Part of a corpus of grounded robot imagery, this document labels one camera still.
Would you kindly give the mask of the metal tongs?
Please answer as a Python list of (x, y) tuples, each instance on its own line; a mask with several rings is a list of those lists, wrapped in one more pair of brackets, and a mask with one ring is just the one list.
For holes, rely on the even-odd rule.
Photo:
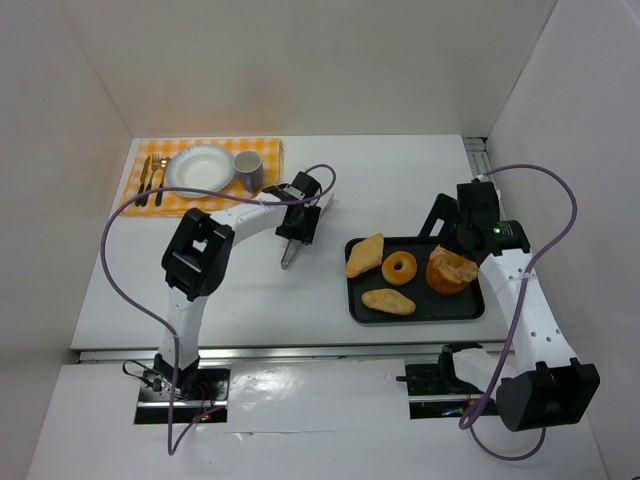
[[(333, 202), (334, 202), (334, 194), (331, 194), (329, 196), (328, 200), (326, 201), (326, 203), (320, 207), (318, 219), (315, 222), (315, 226), (318, 226), (318, 224), (328, 214), (328, 212), (330, 211), (330, 209), (331, 209), (331, 207), (333, 205)], [(297, 254), (299, 253), (301, 248), (303, 246), (307, 246), (307, 245), (310, 245), (310, 244), (311, 244), (311, 241), (304, 242), (304, 241), (298, 240), (298, 239), (290, 239), (288, 241), (288, 243), (287, 243), (287, 246), (285, 248), (284, 254), (283, 254), (283, 256), (281, 258), (281, 261), (280, 261), (281, 269), (282, 270), (288, 269), (291, 266), (291, 264), (293, 263), (294, 259), (296, 258)]]

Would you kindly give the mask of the ring donut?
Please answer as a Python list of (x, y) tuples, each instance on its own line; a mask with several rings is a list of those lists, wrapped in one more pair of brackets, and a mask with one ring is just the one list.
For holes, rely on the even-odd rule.
[(416, 275), (418, 265), (415, 257), (406, 251), (389, 255), (382, 263), (382, 275), (386, 282), (394, 286), (410, 282)]

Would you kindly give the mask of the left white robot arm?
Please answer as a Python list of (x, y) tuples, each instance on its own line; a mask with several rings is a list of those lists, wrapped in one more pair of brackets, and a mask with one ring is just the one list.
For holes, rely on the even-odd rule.
[(290, 242), (311, 244), (320, 194), (320, 183), (301, 171), (248, 203), (211, 214), (192, 208), (183, 215), (161, 261), (169, 287), (169, 329), (154, 357), (154, 369), (178, 396), (196, 383), (204, 308), (225, 277), (232, 248), (271, 228)]

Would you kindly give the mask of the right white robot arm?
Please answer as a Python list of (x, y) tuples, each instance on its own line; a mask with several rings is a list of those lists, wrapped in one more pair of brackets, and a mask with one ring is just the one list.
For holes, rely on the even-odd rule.
[(583, 364), (564, 338), (534, 272), (540, 259), (522, 226), (500, 217), (498, 194), (490, 182), (475, 180), (440, 193), (420, 231), (443, 223), (426, 267), (435, 292), (458, 294), (484, 275), (508, 325), (500, 357), (480, 347), (449, 346), (456, 380), (483, 394), (467, 419), (494, 402), (512, 432), (578, 423), (599, 384), (592, 364)]

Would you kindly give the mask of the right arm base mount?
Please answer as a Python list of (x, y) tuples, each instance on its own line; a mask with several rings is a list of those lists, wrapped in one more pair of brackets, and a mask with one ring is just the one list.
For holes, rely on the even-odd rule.
[(469, 406), (482, 396), (482, 391), (454, 375), (453, 358), (463, 347), (478, 347), (487, 353), (498, 353), (502, 344), (489, 342), (454, 342), (448, 344), (400, 344), (404, 371), (396, 381), (408, 395), (411, 420), (459, 419)]

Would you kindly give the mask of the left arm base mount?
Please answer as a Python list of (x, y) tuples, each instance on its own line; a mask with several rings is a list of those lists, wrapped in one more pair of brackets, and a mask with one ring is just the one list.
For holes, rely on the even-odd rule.
[[(166, 425), (169, 412), (170, 385), (157, 371), (138, 360), (125, 360), (125, 375), (139, 381), (134, 423), (136, 425)], [(188, 390), (177, 390), (174, 399), (174, 422), (189, 424), (194, 417), (199, 423), (226, 423), (230, 369), (224, 367), (200, 369), (195, 383)]]

